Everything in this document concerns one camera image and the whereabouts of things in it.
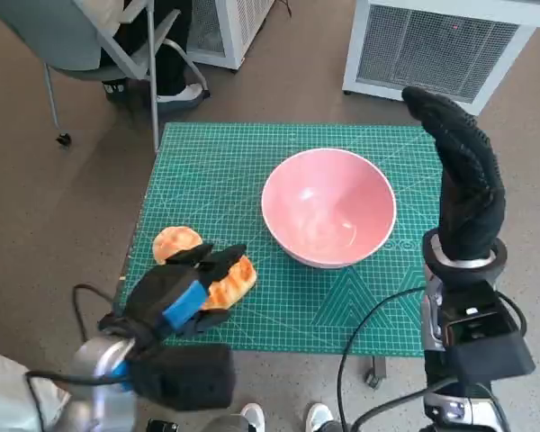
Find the table leg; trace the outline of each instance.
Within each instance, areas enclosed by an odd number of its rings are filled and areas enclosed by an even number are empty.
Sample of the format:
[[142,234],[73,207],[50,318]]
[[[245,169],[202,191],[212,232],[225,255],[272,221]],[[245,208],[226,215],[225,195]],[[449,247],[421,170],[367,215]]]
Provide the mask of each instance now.
[[374,390],[378,390],[386,375],[386,357],[372,355],[367,357],[370,364],[364,374],[364,382]]

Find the black glove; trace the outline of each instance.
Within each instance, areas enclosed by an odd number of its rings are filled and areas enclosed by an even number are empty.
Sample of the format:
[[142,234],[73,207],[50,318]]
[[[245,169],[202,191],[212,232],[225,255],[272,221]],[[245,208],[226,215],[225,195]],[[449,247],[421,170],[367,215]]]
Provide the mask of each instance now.
[[203,244],[178,252],[167,259],[165,265],[152,267],[134,287],[122,314],[106,315],[100,321],[99,329],[134,338],[138,348],[145,348],[173,333],[178,337],[193,336],[227,320],[230,317],[227,310],[200,310],[201,305],[194,305],[195,313],[181,328],[172,329],[163,315],[182,298],[194,281],[200,282],[207,296],[211,283],[226,277],[246,252],[246,246],[236,245],[215,253],[211,251],[211,244]]
[[438,236],[445,255],[452,260],[488,257],[506,210],[489,138],[474,117],[444,96],[406,87],[402,99],[436,140],[444,167]]

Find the chair leg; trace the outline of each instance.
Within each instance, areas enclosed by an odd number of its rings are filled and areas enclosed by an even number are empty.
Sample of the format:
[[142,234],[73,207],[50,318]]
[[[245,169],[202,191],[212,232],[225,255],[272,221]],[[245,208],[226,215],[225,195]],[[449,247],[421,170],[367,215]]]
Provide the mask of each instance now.
[[59,132],[56,141],[59,142],[62,146],[67,147],[72,143],[70,135],[65,133],[61,128],[58,121],[58,109],[56,108],[56,101],[54,100],[54,92],[52,90],[52,80],[50,78],[50,68],[46,63],[44,65],[44,82],[46,84],[46,89],[48,90],[48,98],[50,104],[50,112],[52,114],[52,120],[54,121],[54,126]]
[[206,78],[204,77],[204,75],[202,75],[202,72],[200,72],[200,69],[194,64],[194,62],[190,60],[190,58],[185,53],[185,51],[180,47],[180,45],[178,45],[176,42],[170,39],[164,39],[162,44],[175,49],[178,52],[178,54],[180,54],[180,57],[184,59],[184,61],[186,62],[186,65],[190,67],[190,69],[198,77],[200,84],[202,84],[202,88],[204,89],[204,97],[210,96],[210,90],[208,89],[208,82],[206,81]]
[[[148,28],[154,28],[153,8],[148,8],[146,16],[148,17]],[[148,49],[149,49],[149,72],[150,72],[150,99],[152,111],[152,138],[154,143],[154,153],[158,153],[160,147],[159,129],[158,129],[158,90],[156,89],[156,57],[154,55],[154,32],[148,32]]]

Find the gray floor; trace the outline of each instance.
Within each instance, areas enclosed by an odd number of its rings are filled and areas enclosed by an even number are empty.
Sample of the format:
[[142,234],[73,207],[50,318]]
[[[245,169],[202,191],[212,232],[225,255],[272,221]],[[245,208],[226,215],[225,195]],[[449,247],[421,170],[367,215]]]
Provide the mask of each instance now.
[[[351,0],[292,0],[291,20],[275,7],[237,75],[203,68],[213,98],[182,120],[412,124],[401,103],[342,95],[352,7]],[[99,85],[56,76],[55,87],[61,119],[75,140],[68,151],[53,140],[40,63],[0,24],[0,354],[59,369],[78,345],[69,287],[90,282],[113,291],[153,154],[146,121],[116,112]],[[514,430],[540,432],[540,31],[480,122],[499,152],[508,188],[502,237],[509,260],[500,286],[529,318],[537,362],[534,375],[495,388]],[[104,312],[96,300],[85,301],[85,308],[91,321]],[[236,358],[233,408],[260,402],[269,431],[302,430],[311,401],[335,406],[337,356]],[[360,360],[350,363],[351,419],[423,385],[421,361],[392,359],[389,368],[391,379],[374,394],[359,381]],[[152,416],[197,430],[216,414],[176,414],[144,403],[139,429]],[[420,404],[411,403],[364,430],[418,430],[425,423]]]

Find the green cutting mat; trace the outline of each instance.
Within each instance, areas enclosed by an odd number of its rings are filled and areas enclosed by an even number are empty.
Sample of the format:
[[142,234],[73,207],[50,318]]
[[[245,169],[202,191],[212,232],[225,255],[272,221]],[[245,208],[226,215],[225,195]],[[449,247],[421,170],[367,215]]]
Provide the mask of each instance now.
[[[351,150],[374,162],[396,193],[398,218],[388,242],[353,267],[301,265],[275,243],[260,196],[272,170],[305,149]],[[153,266],[153,238],[188,225],[219,248],[246,243],[258,282],[232,318],[196,342],[235,349],[340,353],[380,300],[424,282],[420,241],[436,226],[442,168],[418,127],[324,124],[169,123],[149,182],[120,305]],[[388,304],[355,343],[357,354],[419,356],[419,296]],[[168,340],[169,344],[188,341]]]

